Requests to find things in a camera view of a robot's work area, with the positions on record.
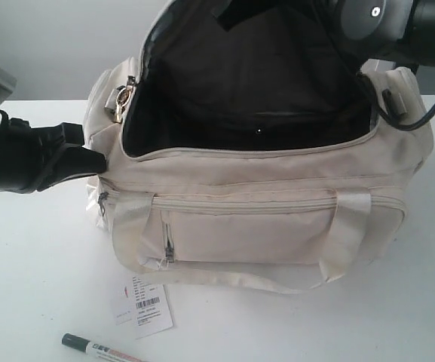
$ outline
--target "barcode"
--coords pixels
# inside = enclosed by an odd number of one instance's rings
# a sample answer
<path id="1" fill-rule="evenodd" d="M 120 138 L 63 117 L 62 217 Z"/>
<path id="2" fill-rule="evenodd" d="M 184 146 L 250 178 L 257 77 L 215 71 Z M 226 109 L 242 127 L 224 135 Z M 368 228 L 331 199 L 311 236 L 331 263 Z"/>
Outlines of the barcode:
<path id="1" fill-rule="evenodd" d="M 137 309 L 141 309 L 141 308 L 145 308 L 148 307 L 150 305 L 154 305 L 160 303 L 160 298 L 159 297 L 155 297 L 152 299 L 148 299 L 148 300 L 144 300 L 143 302 L 137 302 L 136 303 L 136 308 Z"/>

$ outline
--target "screw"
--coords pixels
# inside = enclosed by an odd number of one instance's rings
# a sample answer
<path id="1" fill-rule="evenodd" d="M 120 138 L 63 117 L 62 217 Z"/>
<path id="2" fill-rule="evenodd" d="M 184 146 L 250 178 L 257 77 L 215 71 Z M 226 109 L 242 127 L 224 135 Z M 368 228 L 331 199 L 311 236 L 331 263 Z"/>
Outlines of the screw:
<path id="1" fill-rule="evenodd" d="M 372 10 L 371 10 L 371 16 L 372 17 L 379 17 L 381 14 L 381 8 L 379 6 L 375 6 Z"/>

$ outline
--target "white wall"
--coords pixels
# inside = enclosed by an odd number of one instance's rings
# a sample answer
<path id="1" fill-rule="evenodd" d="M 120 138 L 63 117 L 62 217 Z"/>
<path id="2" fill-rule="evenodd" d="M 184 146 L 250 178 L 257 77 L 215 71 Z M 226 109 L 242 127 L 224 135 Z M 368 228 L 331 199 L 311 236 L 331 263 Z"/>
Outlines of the white wall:
<path id="1" fill-rule="evenodd" d="M 0 0 L 0 67 L 15 99 L 83 99 L 141 44 L 167 0 Z"/>

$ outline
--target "marker cap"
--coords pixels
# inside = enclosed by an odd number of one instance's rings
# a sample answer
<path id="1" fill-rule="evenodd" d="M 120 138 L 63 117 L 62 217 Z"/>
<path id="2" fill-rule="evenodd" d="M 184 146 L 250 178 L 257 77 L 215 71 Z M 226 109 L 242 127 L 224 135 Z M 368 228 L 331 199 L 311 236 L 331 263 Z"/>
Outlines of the marker cap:
<path id="1" fill-rule="evenodd" d="M 61 343 L 78 351 L 86 352 L 88 343 L 90 343 L 90 341 L 88 339 L 73 336 L 72 334 L 67 333 L 65 336 L 63 336 Z"/>

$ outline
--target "black cable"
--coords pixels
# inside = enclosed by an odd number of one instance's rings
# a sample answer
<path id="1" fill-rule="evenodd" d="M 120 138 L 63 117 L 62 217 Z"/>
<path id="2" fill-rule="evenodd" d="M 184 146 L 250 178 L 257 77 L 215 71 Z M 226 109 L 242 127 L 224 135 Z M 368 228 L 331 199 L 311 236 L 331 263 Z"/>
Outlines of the black cable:
<path id="1" fill-rule="evenodd" d="M 349 73 L 349 75 L 356 81 L 358 88 L 363 92 L 365 97 L 368 99 L 368 101 L 372 104 L 372 107 L 378 112 L 378 114 L 391 126 L 398 130 L 403 131 L 412 131 L 417 130 L 423 126 L 425 126 L 428 122 L 431 121 L 433 117 L 435 117 L 435 104 L 431 107 L 431 109 L 419 120 L 416 121 L 414 124 L 400 124 L 400 119 L 396 119 L 395 117 L 389 115 L 386 113 L 386 111 L 380 106 L 378 99 L 371 94 L 364 83 L 360 81 L 360 76 L 365 76 L 363 73 L 359 72 L 358 74 L 355 74 L 349 67 L 348 62 L 345 60 L 345 57 L 343 56 L 343 53 L 339 49 L 338 45 L 335 43 L 332 36 L 329 34 L 328 29 L 323 23 L 323 20 L 321 19 L 321 15 L 317 9 L 317 2 L 320 2 L 320 0 L 311 0 L 311 7 L 314 12 L 314 16 L 316 17 L 317 22 L 320 24 L 323 31 L 326 33 L 326 37 L 328 38 L 329 43 L 331 44 L 332 48 L 338 55 L 339 59 L 343 63 L 343 66 L 345 70 Z"/>

